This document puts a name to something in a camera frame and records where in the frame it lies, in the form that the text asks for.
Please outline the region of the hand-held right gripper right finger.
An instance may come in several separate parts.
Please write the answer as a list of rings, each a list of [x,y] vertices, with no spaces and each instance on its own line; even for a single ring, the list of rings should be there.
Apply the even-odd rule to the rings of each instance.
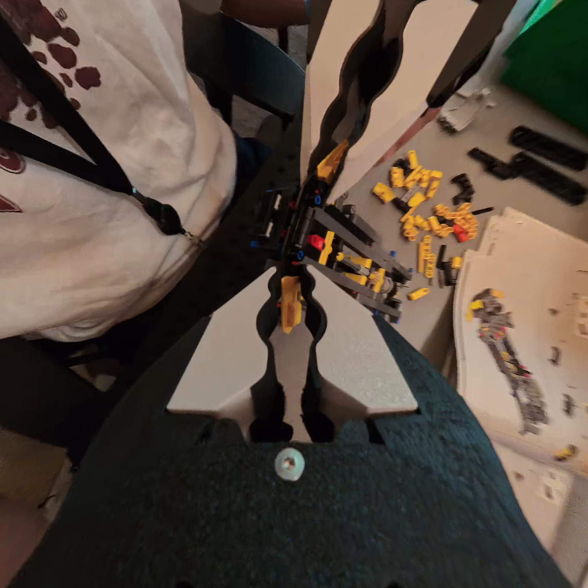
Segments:
[[[300,284],[312,336],[300,407],[311,440],[331,442],[348,422],[417,413],[373,315],[314,266]]]

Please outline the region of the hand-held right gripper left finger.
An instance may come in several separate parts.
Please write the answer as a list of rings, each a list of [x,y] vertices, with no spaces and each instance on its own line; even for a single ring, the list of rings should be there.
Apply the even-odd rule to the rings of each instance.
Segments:
[[[291,440],[270,342],[280,286],[277,269],[268,268],[210,316],[168,412],[235,421],[253,442]]]

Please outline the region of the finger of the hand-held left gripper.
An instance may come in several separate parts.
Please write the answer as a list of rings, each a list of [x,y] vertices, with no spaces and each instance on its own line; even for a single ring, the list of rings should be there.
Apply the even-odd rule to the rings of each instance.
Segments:
[[[345,139],[352,143],[359,112],[357,74],[367,54],[350,54],[368,35],[381,33],[381,1],[311,1],[300,140],[300,180]]]
[[[474,1],[423,1],[411,10],[399,68],[370,106],[366,129],[349,148],[328,203],[370,171],[427,109],[427,96],[478,7]]]

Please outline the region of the grey lego car chassis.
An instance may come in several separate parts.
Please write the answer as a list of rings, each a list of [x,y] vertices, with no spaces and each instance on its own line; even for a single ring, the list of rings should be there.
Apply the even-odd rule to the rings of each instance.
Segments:
[[[298,186],[266,191],[251,247],[281,263],[285,275],[299,276],[303,264],[316,267],[374,315],[396,324],[398,294],[412,271],[380,247],[355,205],[344,203],[346,195],[327,203],[348,146],[347,140],[338,144]]]

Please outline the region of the lego instruction booklet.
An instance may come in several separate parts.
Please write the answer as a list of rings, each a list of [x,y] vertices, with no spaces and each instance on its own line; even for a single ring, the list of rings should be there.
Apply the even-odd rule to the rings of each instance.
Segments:
[[[587,587],[587,243],[511,208],[465,254],[456,384],[540,543]]]

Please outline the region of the pile of yellow lego pieces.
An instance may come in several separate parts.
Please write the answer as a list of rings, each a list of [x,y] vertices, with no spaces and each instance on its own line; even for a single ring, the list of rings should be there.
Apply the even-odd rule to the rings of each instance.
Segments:
[[[401,236],[416,243],[416,272],[428,283],[440,278],[444,287],[455,286],[463,258],[446,256],[449,238],[464,244],[478,236],[478,212],[471,203],[459,206],[433,203],[442,182],[443,172],[419,163],[414,150],[390,168],[387,182],[378,182],[371,194],[382,204],[390,204],[401,216]]]

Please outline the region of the black angled lego piece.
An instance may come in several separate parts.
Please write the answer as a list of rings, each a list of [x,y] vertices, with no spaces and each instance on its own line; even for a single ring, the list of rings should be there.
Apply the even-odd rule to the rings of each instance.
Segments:
[[[466,173],[460,173],[452,177],[450,183],[459,188],[458,194],[452,198],[454,206],[472,202],[475,190],[470,178]]]

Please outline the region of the long black lego beam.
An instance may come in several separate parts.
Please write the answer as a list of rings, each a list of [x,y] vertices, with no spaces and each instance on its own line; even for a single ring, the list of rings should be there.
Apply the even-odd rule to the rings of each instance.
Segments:
[[[524,179],[570,206],[586,202],[585,186],[525,152],[513,155],[509,162],[504,162],[479,148],[470,149],[467,155],[480,163],[486,173],[499,180]]]
[[[587,168],[586,151],[526,126],[514,128],[509,134],[509,143],[577,172]]]

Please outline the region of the clear plastic bag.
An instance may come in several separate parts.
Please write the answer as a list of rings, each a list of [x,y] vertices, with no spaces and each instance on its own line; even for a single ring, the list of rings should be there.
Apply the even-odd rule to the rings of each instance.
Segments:
[[[485,87],[472,92],[456,92],[437,115],[439,127],[449,134],[460,133],[495,103],[491,99],[492,88]]]

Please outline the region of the dark chair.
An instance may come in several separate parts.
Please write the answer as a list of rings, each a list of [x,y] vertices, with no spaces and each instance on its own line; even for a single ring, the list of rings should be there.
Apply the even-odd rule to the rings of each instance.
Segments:
[[[185,3],[180,8],[188,72],[202,79],[224,122],[232,124],[238,97],[277,117],[286,130],[302,106],[303,69],[281,47],[221,12],[202,14]]]

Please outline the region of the green plastic bin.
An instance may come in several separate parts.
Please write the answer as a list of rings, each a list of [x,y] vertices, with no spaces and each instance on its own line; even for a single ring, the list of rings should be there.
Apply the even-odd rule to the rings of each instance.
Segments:
[[[500,83],[587,135],[587,1],[538,1]]]

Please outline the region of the person's white shirt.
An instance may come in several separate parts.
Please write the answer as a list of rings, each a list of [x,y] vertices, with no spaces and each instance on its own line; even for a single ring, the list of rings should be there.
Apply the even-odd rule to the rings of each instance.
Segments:
[[[40,73],[131,187],[178,213],[1,147],[1,338],[92,339],[161,301],[215,230],[236,146],[187,69],[180,1],[1,1]]]

